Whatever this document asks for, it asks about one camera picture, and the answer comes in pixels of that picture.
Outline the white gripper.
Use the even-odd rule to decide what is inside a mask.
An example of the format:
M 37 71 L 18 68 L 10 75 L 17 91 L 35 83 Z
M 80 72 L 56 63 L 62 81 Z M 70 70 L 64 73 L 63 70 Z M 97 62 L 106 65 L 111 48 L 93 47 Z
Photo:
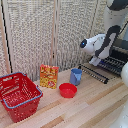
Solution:
M 100 58 L 93 56 L 89 61 L 89 63 L 92 64 L 93 66 L 97 66 L 100 63 L 100 61 L 101 61 Z

